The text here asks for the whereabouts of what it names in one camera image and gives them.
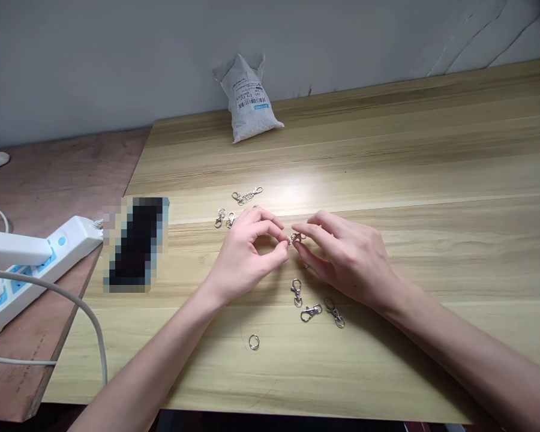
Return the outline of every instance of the white plastic bag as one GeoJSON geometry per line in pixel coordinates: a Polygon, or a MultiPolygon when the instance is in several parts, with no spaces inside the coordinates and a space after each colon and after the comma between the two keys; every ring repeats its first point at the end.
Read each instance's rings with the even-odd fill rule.
{"type": "Polygon", "coordinates": [[[214,78],[220,82],[228,96],[228,111],[232,113],[233,144],[259,133],[284,127],[276,120],[270,99],[262,88],[264,58],[259,56],[259,66],[254,71],[240,54],[214,70],[214,78]]]}

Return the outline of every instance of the finger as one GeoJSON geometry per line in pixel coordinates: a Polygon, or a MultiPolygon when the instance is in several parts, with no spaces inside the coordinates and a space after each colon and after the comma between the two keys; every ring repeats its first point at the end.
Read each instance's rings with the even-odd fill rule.
{"type": "Polygon", "coordinates": [[[340,238],[342,233],[347,229],[345,219],[324,210],[320,210],[318,213],[312,215],[307,222],[314,225],[320,225],[325,231],[334,234],[336,238],[340,238]]]}
{"type": "Polygon", "coordinates": [[[341,242],[323,228],[314,224],[292,224],[292,229],[310,237],[320,246],[326,255],[337,257],[341,250],[341,242]]]}
{"type": "Polygon", "coordinates": [[[265,275],[284,264],[288,261],[288,240],[281,241],[272,252],[260,256],[258,260],[265,275]]]}
{"type": "Polygon", "coordinates": [[[284,229],[284,224],[277,216],[270,213],[268,210],[263,209],[262,207],[256,207],[251,209],[250,212],[244,217],[244,220],[251,223],[256,223],[261,220],[272,221],[278,228],[284,229]]]}
{"type": "Polygon", "coordinates": [[[251,208],[247,208],[245,209],[241,214],[240,216],[238,216],[235,220],[234,220],[234,224],[233,226],[236,226],[236,225],[240,225],[241,223],[244,222],[246,216],[248,215],[248,213],[250,213],[252,211],[251,208]]]}
{"type": "Polygon", "coordinates": [[[334,279],[334,266],[322,258],[318,258],[305,244],[294,242],[294,248],[308,267],[324,282],[332,284],[334,279]]]}
{"type": "Polygon", "coordinates": [[[251,234],[253,238],[252,241],[256,240],[257,237],[264,235],[264,234],[270,234],[272,237],[274,237],[278,241],[288,241],[288,237],[284,232],[274,224],[274,222],[265,220],[256,222],[252,225],[251,228],[251,234]]]}

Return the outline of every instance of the hand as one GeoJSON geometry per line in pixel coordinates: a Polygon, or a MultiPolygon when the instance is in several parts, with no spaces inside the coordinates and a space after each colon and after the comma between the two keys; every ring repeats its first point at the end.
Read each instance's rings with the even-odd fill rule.
{"type": "Polygon", "coordinates": [[[288,237],[284,224],[261,207],[246,209],[238,217],[222,243],[220,253],[203,286],[226,305],[246,294],[276,267],[288,260],[288,237]],[[274,251],[258,255],[254,241],[270,234],[280,243],[274,251]]]}
{"type": "Polygon", "coordinates": [[[400,295],[403,283],[388,260],[376,229],[319,211],[292,229],[310,237],[323,250],[318,258],[300,242],[293,242],[300,258],[323,281],[348,297],[378,310],[388,308],[400,295]]]}

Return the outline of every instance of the power socket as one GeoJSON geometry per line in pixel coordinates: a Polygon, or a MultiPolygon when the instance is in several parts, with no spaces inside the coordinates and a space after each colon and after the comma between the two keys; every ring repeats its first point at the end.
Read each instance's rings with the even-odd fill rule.
{"type": "MultiPolygon", "coordinates": [[[[37,277],[46,282],[55,282],[79,260],[87,256],[102,243],[102,231],[94,222],[74,216],[47,237],[52,255],[39,266],[14,265],[8,272],[37,277]]],[[[3,288],[0,295],[0,332],[6,324],[37,299],[45,288],[20,281],[0,279],[3,288]]]]}

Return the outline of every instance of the barcode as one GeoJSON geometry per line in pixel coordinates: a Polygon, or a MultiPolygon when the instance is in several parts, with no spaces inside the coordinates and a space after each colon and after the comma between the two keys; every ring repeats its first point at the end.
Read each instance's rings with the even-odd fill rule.
{"type": "Polygon", "coordinates": [[[250,105],[251,103],[262,103],[262,102],[266,102],[266,98],[249,99],[238,104],[238,108],[244,108],[246,105],[250,105]]]}

